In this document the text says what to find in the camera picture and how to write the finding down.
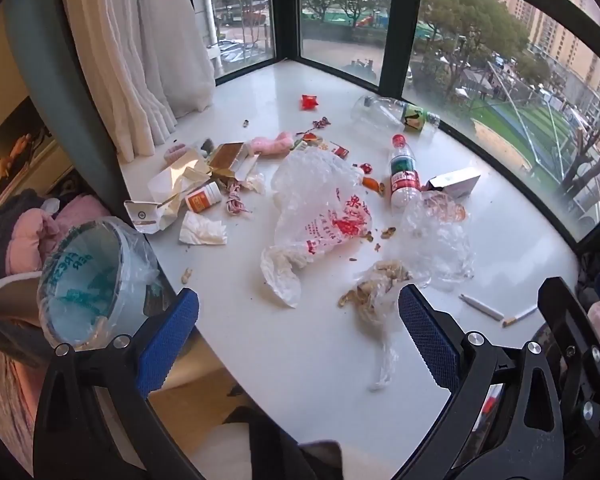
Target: white table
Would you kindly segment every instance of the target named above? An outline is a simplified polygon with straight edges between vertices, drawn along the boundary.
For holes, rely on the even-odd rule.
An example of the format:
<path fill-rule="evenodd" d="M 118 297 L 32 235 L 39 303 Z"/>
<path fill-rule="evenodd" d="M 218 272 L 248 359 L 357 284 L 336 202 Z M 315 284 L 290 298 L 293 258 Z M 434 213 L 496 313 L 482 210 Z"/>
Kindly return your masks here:
<path fill-rule="evenodd" d="M 317 111 L 299 109 L 303 93 L 317 94 Z M 326 116 L 325 138 L 350 150 L 348 161 L 369 162 L 372 176 L 386 178 L 390 136 L 361 134 L 350 119 L 353 103 L 365 91 L 319 70 L 281 62 L 235 79 L 216 89 L 214 104 L 178 123 L 173 139 L 192 142 L 206 136 L 216 144 L 275 137 L 299 132 Z M 242 123 L 248 119 L 248 128 Z M 410 137 L 421 180 L 467 166 L 482 176 L 464 202 L 471 218 L 467 229 L 475 251 L 475 277 L 453 293 L 432 288 L 425 297 L 454 316 L 463 330 L 482 332 L 494 344 L 520 347 L 542 323 L 539 313 L 502 329 L 493 319 L 461 303 L 464 292 L 499 309 L 506 317 L 536 302 L 538 288 L 549 276 L 576 282 L 574 254 L 549 222 L 504 177 L 443 132 Z M 131 197 L 151 200 L 147 181 L 164 167 L 172 145 L 159 146 L 154 156 L 123 164 Z M 267 183 L 279 160 L 263 160 L 258 168 Z M 352 307 L 336 302 L 355 281 L 355 274 L 382 257 L 376 242 L 353 240 L 300 272 L 302 300 L 291 309 L 272 293 L 260 271 L 260 253 L 271 245 L 278 219 L 270 196 L 243 194 L 252 216 L 230 218 L 221 205 L 205 215 L 227 225 L 226 246 L 187 247 L 178 242 L 184 216 L 166 231 L 148 237 L 173 288 L 188 286 L 202 301 L 200 332 L 235 379 L 286 432 L 298 442 L 336 440 L 368 455 L 389 472 L 408 459 L 448 398 L 433 382 L 408 332 L 395 337 L 400 355 L 394 380 L 380 392 L 369 385 L 378 372 L 381 351 L 364 330 Z M 388 199 L 365 196 L 374 227 L 396 224 Z M 378 241 L 383 245 L 387 240 Z"/>

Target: pink jacket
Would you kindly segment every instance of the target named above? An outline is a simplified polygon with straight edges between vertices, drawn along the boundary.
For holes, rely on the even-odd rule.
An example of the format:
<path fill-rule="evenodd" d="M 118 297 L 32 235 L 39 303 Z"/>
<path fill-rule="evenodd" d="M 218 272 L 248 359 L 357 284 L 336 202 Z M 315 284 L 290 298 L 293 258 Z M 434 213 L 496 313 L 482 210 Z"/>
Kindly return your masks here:
<path fill-rule="evenodd" d="M 80 195 L 69 202 L 54 219 L 42 209 L 25 211 L 13 228 L 7 248 L 7 275 L 42 270 L 42 263 L 72 227 L 103 216 L 109 211 L 91 195 Z"/>

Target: white plastic bag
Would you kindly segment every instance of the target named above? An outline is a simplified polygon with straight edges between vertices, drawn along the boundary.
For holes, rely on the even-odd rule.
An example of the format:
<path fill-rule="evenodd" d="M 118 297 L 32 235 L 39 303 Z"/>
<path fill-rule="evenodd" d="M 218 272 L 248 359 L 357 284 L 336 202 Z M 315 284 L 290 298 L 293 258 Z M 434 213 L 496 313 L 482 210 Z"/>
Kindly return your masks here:
<path fill-rule="evenodd" d="M 260 268 L 276 295 L 289 306 L 300 300 L 292 265 L 304 267 L 338 244 L 371 229 L 353 167 L 318 148 L 292 151 L 271 179 L 280 218 L 274 244 L 262 251 Z"/>
<path fill-rule="evenodd" d="M 449 289 L 474 275 L 464 207 L 445 193 L 425 191 L 402 213 L 390 254 L 400 260 L 418 286 Z"/>
<path fill-rule="evenodd" d="M 398 360 L 391 334 L 402 327 L 397 307 L 398 296 L 410 279 L 410 273 L 399 260 L 381 260 L 367 269 L 356 287 L 338 302 L 340 306 L 353 303 L 358 315 L 377 331 L 382 343 L 382 364 L 378 382 L 371 386 L 372 390 L 381 390 L 391 382 Z"/>

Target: plastic bottle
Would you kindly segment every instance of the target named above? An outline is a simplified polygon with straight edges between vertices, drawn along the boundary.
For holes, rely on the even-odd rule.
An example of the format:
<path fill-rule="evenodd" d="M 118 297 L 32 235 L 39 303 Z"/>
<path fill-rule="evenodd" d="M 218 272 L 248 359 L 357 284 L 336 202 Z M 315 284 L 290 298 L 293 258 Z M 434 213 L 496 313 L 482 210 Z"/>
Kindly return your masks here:
<path fill-rule="evenodd" d="M 185 198 L 187 207 L 194 213 L 200 213 L 206 208 L 211 207 L 213 204 L 217 204 L 221 200 L 222 195 L 220 194 L 218 184 L 215 182 L 197 189 Z"/>
<path fill-rule="evenodd" d="M 373 95 L 361 97 L 351 111 L 357 123 L 395 131 L 420 132 L 424 128 L 437 129 L 440 117 L 424 108 L 389 97 Z"/>
<path fill-rule="evenodd" d="M 420 178 L 416 171 L 416 159 L 403 134 L 392 138 L 394 148 L 390 155 L 391 205 L 404 208 L 409 200 L 420 195 Z"/>

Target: plastic bag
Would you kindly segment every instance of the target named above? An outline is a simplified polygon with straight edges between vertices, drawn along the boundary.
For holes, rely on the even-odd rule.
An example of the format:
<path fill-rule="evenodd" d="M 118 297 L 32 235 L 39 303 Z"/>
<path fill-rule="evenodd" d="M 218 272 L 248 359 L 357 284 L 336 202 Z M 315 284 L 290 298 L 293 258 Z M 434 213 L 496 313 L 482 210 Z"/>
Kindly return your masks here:
<path fill-rule="evenodd" d="M 409 201 L 389 254 L 400 260 L 418 286 L 449 289 L 474 275 L 467 213 L 445 193 L 425 191 Z"/>
<path fill-rule="evenodd" d="M 318 148 L 292 151 L 271 179 L 280 218 L 273 246 L 260 257 L 262 273 L 289 306 L 300 300 L 292 266 L 304 267 L 336 245 L 371 229 L 364 189 L 352 166 Z"/>
<path fill-rule="evenodd" d="M 381 260 L 366 270 L 356 287 L 340 298 L 338 304 L 353 303 L 363 321 L 377 330 L 382 343 L 382 364 L 378 382 L 372 390 L 380 390 L 391 382 L 398 354 L 392 346 L 391 334 L 402 327 L 398 314 L 400 290 L 411 275 L 399 260 Z"/>
<path fill-rule="evenodd" d="M 69 231 L 42 270 L 40 325 L 56 346 L 104 348 L 115 336 L 133 336 L 170 301 L 154 252 L 143 235 L 114 217 Z"/>

